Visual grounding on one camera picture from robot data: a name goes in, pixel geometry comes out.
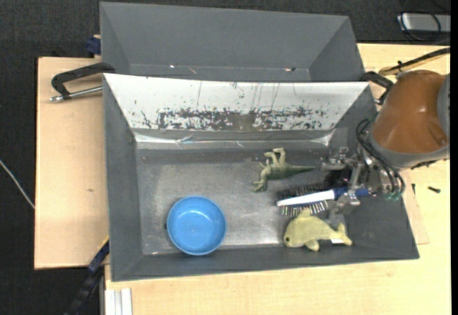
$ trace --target green toy dinosaur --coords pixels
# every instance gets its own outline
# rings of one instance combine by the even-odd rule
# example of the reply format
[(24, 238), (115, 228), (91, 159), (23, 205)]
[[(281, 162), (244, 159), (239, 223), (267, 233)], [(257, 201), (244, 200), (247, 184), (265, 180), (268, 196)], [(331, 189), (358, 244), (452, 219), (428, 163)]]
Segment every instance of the green toy dinosaur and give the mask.
[[(277, 160), (276, 153), (280, 153), (280, 158)], [(313, 170), (314, 166), (295, 166), (287, 163), (286, 152), (283, 148), (274, 148), (272, 152), (264, 153), (264, 156), (272, 159), (272, 163), (267, 161), (267, 165), (259, 163), (263, 168), (260, 172), (260, 181), (255, 181), (253, 184), (257, 185), (255, 192), (264, 191), (267, 189), (267, 180), (283, 179), (306, 171)]]
[(345, 234), (343, 223), (339, 223), (337, 231), (335, 231), (326, 222), (311, 215), (310, 208), (307, 208), (288, 224), (283, 242), (289, 248), (306, 246), (312, 251), (318, 251), (320, 249), (318, 240), (331, 240), (333, 238), (340, 238), (347, 246), (352, 244), (350, 238)]

